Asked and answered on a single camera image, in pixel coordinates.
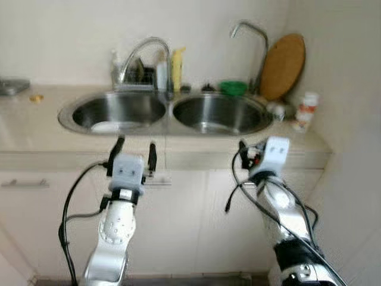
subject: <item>beige countertop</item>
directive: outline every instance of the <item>beige countertop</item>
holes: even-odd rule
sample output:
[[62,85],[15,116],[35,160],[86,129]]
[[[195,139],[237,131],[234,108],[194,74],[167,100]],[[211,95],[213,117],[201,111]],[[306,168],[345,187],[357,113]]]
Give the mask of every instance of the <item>beige countertop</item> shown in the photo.
[[[84,135],[63,128],[57,120],[58,112],[68,103],[94,92],[107,91],[102,86],[32,86],[13,97],[0,97],[0,153],[81,153],[109,152],[115,143],[114,136]],[[30,101],[30,96],[41,94],[40,103]],[[313,131],[296,133],[288,122],[273,123],[269,128],[245,136],[126,136],[125,150],[146,155],[149,143],[155,141],[158,154],[165,154],[167,162],[172,156],[185,157],[196,154],[233,154],[238,141],[249,144],[270,135],[287,136],[291,140],[290,154],[331,152],[327,144]]]

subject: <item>sink basin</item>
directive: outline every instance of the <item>sink basin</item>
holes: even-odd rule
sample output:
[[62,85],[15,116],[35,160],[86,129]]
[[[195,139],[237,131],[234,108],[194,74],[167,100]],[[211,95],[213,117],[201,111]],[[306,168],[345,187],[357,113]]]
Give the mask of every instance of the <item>sink basin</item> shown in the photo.
[[262,104],[214,94],[181,100],[174,106],[173,116],[183,125],[211,134],[254,133],[271,123],[271,115]]
[[154,94],[106,92],[66,106],[58,120],[80,133],[133,133],[159,121],[165,111]]

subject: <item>faucet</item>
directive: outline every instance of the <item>faucet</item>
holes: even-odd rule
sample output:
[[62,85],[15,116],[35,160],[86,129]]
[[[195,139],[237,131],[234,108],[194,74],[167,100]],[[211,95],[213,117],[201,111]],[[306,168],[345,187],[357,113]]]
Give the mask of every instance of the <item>faucet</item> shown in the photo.
[[238,30],[242,27],[242,26],[245,26],[247,28],[250,28],[251,30],[253,30],[255,33],[259,34],[260,36],[262,36],[262,38],[264,39],[264,44],[265,44],[265,51],[264,51],[264,55],[262,57],[262,62],[261,62],[261,67],[260,67],[260,71],[258,73],[258,76],[256,79],[251,79],[250,80],[250,83],[249,83],[249,92],[252,93],[252,94],[255,94],[256,92],[259,91],[259,87],[260,87],[260,83],[261,83],[261,75],[262,75],[262,71],[263,71],[263,67],[264,67],[264,62],[266,60],[266,56],[267,56],[267,51],[268,51],[268,37],[267,37],[267,34],[266,32],[257,27],[256,25],[248,22],[248,21],[245,21],[245,20],[242,20],[240,21],[236,26],[235,28],[233,29],[233,31],[231,32],[230,34],[230,37],[231,38],[235,38]]
[[158,43],[161,46],[163,46],[163,48],[167,54],[167,93],[169,93],[171,91],[171,88],[172,88],[172,84],[171,84],[171,54],[170,54],[170,50],[169,50],[167,43],[163,39],[157,38],[157,37],[146,38],[145,40],[143,40],[141,43],[139,43],[133,49],[133,51],[131,52],[131,54],[129,55],[129,57],[127,58],[127,60],[124,62],[124,64],[122,65],[122,67],[120,69],[120,72],[118,74],[118,81],[120,84],[122,84],[126,80],[126,73],[129,69],[129,67],[132,63],[132,60],[135,57],[136,53],[140,49],[142,49],[145,46],[148,46],[152,43]]

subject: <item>cutting board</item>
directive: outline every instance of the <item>cutting board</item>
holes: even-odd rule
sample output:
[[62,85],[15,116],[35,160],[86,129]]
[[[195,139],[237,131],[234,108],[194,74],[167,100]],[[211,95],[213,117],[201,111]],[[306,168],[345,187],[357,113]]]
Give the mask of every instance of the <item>cutting board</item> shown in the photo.
[[267,100],[278,100],[296,83],[305,63],[305,45],[299,34],[277,41],[267,53],[263,66],[260,94]]

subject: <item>stainless steel sink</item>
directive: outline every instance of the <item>stainless steel sink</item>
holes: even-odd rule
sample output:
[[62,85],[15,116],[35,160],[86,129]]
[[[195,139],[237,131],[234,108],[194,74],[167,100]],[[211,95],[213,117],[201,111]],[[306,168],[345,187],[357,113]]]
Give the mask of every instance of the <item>stainless steel sink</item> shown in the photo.
[[104,92],[65,106],[58,120],[67,129],[101,135],[226,136],[254,133],[271,123],[265,107],[220,94]]
[[173,116],[200,133],[241,135],[264,129],[271,115],[247,98],[202,95],[185,98],[173,107]]
[[165,111],[165,105],[152,93],[106,92],[64,107],[58,120],[80,133],[134,133],[160,121]]

